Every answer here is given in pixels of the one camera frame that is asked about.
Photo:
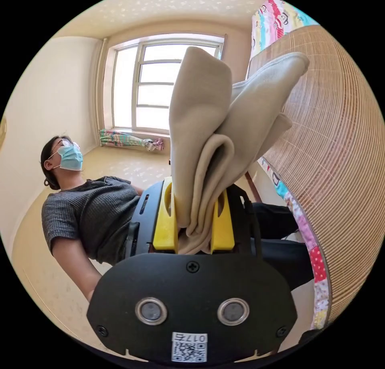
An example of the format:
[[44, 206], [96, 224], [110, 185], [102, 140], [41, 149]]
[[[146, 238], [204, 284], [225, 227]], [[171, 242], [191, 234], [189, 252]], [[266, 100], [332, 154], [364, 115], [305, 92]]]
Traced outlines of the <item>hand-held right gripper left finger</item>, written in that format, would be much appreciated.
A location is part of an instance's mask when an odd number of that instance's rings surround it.
[[152, 244], [156, 251], [178, 251], [178, 226], [171, 176], [163, 182]]

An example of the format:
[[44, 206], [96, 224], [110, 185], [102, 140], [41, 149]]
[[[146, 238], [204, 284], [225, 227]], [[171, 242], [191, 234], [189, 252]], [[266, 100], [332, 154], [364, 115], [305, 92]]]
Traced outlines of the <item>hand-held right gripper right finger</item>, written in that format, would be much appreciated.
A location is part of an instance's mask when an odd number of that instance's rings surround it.
[[227, 191], [215, 202], [211, 230], [211, 253], [232, 252], [235, 247], [231, 211]]

